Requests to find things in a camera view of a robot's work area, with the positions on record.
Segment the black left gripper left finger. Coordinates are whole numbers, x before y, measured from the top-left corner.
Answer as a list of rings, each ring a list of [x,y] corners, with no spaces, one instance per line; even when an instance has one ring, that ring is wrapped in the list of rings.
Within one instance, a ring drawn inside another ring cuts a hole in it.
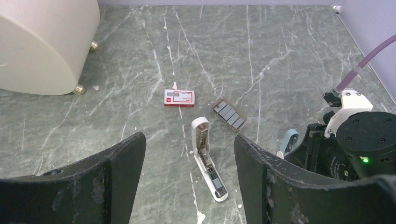
[[[146,152],[136,132],[114,146],[53,169],[0,181],[3,224],[127,224]]]

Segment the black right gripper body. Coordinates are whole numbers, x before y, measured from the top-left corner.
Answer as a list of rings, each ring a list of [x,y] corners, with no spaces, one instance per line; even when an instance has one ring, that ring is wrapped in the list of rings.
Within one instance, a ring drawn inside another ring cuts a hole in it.
[[[360,112],[325,138],[326,124],[309,124],[302,142],[285,160],[323,176],[355,181],[396,173],[396,116]]]

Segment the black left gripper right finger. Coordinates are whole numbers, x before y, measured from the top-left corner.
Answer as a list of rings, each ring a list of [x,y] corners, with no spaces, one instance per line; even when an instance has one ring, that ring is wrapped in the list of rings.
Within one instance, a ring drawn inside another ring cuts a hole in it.
[[[281,159],[242,134],[234,154],[249,224],[393,224],[396,177],[346,182]]]

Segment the cardboard tray with staples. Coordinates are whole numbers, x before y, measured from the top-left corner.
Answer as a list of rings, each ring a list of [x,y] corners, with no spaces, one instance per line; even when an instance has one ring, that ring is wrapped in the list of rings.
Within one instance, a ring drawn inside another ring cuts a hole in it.
[[[243,110],[235,106],[227,98],[219,98],[212,103],[211,108],[220,120],[235,132],[240,132],[248,122]]]

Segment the long white stapler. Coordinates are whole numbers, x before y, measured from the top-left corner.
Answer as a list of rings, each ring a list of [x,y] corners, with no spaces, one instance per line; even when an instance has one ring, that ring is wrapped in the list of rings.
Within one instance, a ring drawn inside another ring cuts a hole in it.
[[[210,123],[207,118],[199,117],[191,122],[194,159],[214,200],[221,203],[227,199],[228,190],[210,157],[209,133]]]

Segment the red white staple box sleeve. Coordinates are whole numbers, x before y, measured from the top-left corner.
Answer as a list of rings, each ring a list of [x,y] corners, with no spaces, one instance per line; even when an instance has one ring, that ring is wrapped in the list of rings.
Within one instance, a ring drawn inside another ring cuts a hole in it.
[[[195,92],[189,90],[164,90],[164,106],[194,107]]]

